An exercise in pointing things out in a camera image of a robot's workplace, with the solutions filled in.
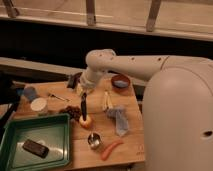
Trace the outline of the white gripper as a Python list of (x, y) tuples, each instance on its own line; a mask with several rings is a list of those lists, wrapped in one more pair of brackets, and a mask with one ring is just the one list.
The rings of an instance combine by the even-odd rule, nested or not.
[(72, 89), (76, 87), (76, 93), (78, 96), (82, 96), (84, 93), (92, 93), (94, 90), (94, 85), (92, 83), (81, 83), (80, 76), (81, 72), (75, 73), (74, 75), (70, 75), (68, 78), (67, 87)]

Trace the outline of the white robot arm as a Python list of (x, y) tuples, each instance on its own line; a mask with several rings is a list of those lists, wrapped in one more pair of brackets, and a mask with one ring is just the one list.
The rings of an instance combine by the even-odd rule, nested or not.
[(114, 71), (147, 83), (143, 95), (147, 171), (213, 171), (213, 59), (87, 53), (80, 82), (96, 87)]

